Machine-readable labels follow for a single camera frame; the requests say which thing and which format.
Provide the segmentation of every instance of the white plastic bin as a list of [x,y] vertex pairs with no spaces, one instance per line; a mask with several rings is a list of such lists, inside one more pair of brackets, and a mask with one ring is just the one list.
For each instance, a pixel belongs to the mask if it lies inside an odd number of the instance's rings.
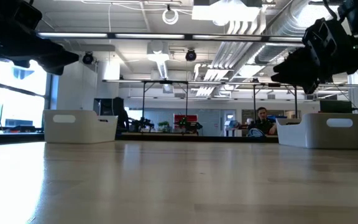
[[86,110],[44,110],[45,141],[92,144],[114,141],[117,116],[97,116]]
[[311,149],[358,149],[358,114],[310,113],[302,119],[276,121],[280,144]]

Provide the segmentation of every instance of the man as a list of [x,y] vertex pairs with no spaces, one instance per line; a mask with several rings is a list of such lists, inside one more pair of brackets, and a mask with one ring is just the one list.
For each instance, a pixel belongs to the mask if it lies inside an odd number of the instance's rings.
[[264,107],[260,107],[257,109],[258,117],[253,125],[248,126],[248,129],[257,128],[261,130],[265,134],[276,134],[277,127],[276,124],[267,120],[267,110]]

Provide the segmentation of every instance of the table surface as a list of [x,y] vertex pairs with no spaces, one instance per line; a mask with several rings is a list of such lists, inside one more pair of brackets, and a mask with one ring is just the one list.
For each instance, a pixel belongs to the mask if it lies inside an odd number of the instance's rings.
[[358,223],[358,151],[135,142],[0,146],[0,223]]

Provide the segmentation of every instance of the ceiling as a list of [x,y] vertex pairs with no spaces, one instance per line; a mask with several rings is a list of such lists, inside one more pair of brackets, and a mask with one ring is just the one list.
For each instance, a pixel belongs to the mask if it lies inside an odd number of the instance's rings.
[[[275,0],[276,6],[266,11],[266,19],[269,23],[274,15],[287,4],[289,0]],[[184,10],[191,10],[193,0],[181,0],[181,6],[172,6]],[[163,11],[142,11],[128,9],[118,5],[109,4],[85,4],[80,1],[55,1],[35,0],[34,6],[43,14],[43,21],[37,27],[42,32],[155,32],[155,33],[194,33],[194,34],[223,34],[228,26],[216,26],[211,21],[195,21],[191,16],[179,13],[179,20],[174,25],[168,25],[162,20]],[[140,9],[139,5],[125,5]],[[145,5],[145,9],[164,9],[165,6]],[[149,40],[90,40],[77,39],[62,42],[68,50],[85,51],[86,46],[102,45],[109,49],[114,46],[120,53],[125,68],[121,68],[124,75],[131,73],[150,73],[157,69],[155,62],[147,60],[147,43]],[[169,70],[193,71],[196,63],[211,61],[214,59],[221,42],[203,41],[168,41],[170,60],[167,61]],[[186,62],[187,49],[195,49],[197,61]],[[99,56],[98,60],[107,60],[109,53]],[[267,66],[261,73],[260,79],[270,80],[273,75],[272,66]]]

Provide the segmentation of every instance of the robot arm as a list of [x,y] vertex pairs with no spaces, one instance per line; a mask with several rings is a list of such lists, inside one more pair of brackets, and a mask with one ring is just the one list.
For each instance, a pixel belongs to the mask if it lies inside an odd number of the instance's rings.
[[[338,14],[339,20],[336,16],[329,21],[322,18],[307,28],[302,39],[305,47],[273,68],[277,74],[272,81],[301,86],[306,94],[312,94],[320,83],[332,82],[333,75],[358,70],[358,0],[345,0]],[[341,25],[345,18],[352,35]]]

